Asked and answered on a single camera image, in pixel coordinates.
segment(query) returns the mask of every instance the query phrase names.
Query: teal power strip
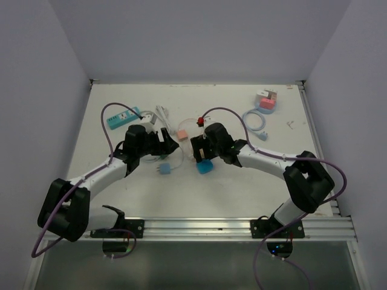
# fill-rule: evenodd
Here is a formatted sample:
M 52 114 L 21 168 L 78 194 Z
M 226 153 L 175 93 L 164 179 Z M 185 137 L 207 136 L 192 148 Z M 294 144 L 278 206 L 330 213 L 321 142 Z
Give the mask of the teal power strip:
M 138 107 L 133 107 L 132 109 L 136 111 L 136 113 L 140 113 Z M 138 119 L 138 116 L 133 114 L 133 112 L 126 110 L 125 112 L 119 113 L 113 117 L 106 119 L 106 122 L 108 123 L 109 128 L 111 130 L 114 130 L 136 119 Z

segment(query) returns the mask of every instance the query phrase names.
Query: gray floor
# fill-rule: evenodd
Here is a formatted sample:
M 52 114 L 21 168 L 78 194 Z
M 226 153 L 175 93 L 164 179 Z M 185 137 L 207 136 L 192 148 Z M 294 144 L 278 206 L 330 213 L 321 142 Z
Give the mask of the gray floor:
M 36 289 L 258 289 L 252 271 L 258 243 L 140 242 L 124 259 L 103 259 L 102 243 L 62 242 L 44 258 Z M 298 242 L 289 258 L 314 289 L 359 289 L 345 242 Z M 258 257 L 266 289 L 308 289 L 291 265 Z

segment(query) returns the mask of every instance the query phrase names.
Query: white table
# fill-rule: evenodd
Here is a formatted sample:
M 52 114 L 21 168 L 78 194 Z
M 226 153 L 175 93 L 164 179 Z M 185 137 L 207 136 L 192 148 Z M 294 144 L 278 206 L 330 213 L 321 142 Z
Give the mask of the white table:
M 100 125 L 100 112 L 110 102 L 138 106 L 141 111 L 156 105 L 168 108 L 174 126 L 186 119 L 197 118 L 209 108 L 225 106 L 237 113 L 253 108 L 258 89 L 278 92 L 278 107 L 266 115 L 267 141 L 250 134 L 252 142 L 263 149 L 284 153 L 316 152 L 312 134 L 296 85 L 94 85 L 83 118 L 68 178 L 79 176 L 99 165 L 109 154 Z M 105 119 L 125 111 L 120 106 L 106 110 Z M 210 116 L 225 125 L 234 139 L 243 138 L 238 119 L 224 111 Z M 250 117 L 252 124 L 260 122 Z M 125 137 L 128 126 L 109 130 L 113 146 Z M 195 130 L 187 125 L 189 133 Z M 169 157 L 173 165 L 180 161 L 177 150 Z M 213 159 L 214 170 L 200 175 L 195 163 L 185 159 L 183 165 L 170 175 L 160 175 L 157 163 L 141 163 L 127 178 L 99 194 L 92 207 L 103 204 L 123 210 L 127 216 L 141 218 L 237 218 L 270 216 L 289 198 L 284 181 L 254 169 L 241 169 Z M 329 204 L 314 214 L 332 216 Z

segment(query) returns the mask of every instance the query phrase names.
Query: black mounting bracket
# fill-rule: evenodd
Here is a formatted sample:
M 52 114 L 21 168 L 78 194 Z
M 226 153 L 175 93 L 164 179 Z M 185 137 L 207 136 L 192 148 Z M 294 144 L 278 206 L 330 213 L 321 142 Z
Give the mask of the black mounting bracket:
M 275 229 L 270 229 L 270 220 L 268 219 L 252 219 L 250 221 L 250 231 L 252 233 L 253 239 L 263 239 L 268 234 L 275 231 Z M 290 237 L 290 234 L 293 234 L 293 239 L 303 239 L 305 237 L 304 226 L 302 221 L 299 221 L 290 227 L 280 231 L 278 234 L 275 234 L 271 239 L 287 239 Z
M 137 239 L 142 239 L 144 235 L 144 224 L 145 221 L 143 219 L 125 219 L 120 228 L 129 230 L 135 234 Z M 118 239 L 127 236 L 127 234 L 122 232 L 106 230 L 95 230 L 90 232 L 90 237 L 95 239 Z

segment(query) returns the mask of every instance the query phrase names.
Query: robotic arm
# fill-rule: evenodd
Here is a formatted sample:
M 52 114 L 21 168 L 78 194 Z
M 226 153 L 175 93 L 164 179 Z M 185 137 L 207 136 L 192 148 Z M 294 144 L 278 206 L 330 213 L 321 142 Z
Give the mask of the robotic arm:
M 125 228 L 124 212 L 108 205 L 92 209 L 89 206 L 91 200 L 107 186 L 131 174 L 139 165 L 141 157 L 149 154 L 168 155 L 179 147 L 165 128 L 154 132 L 149 122 L 143 125 L 132 125 L 128 128 L 125 140 L 121 142 L 122 149 L 119 148 L 120 143 L 113 156 L 101 164 L 105 166 L 102 170 L 99 170 L 101 166 L 98 166 L 84 176 L 69 181 L 55 180 L 44 200 L 37 219 L 38 226 L 43 228 L 58 202 L 74 185 L 83 180 L 83 183 L 65 201 L 66 204 L 60 206 L 48 231 L 75 242 L 86 231 Z
M 289 190 L 290 199 L 282 204 L 268 220 L 259 220 L 256 237 L 265 237 L 289 224 L 304 213 L 314 213 L 334 188 L 334 182 L 319 162 L 285 160 L 283 153 L 266 150 L 276 159 L 255 152 L 246 140 L 233 140 L 221 123 L 210 118 L 204 121 L 204 134 L 191 138 L 193 156 L 197 162 L 220 157 L 227 164 L 262 170 L 283 179 Z M 286 157 L 315 158 L 308 151 Z

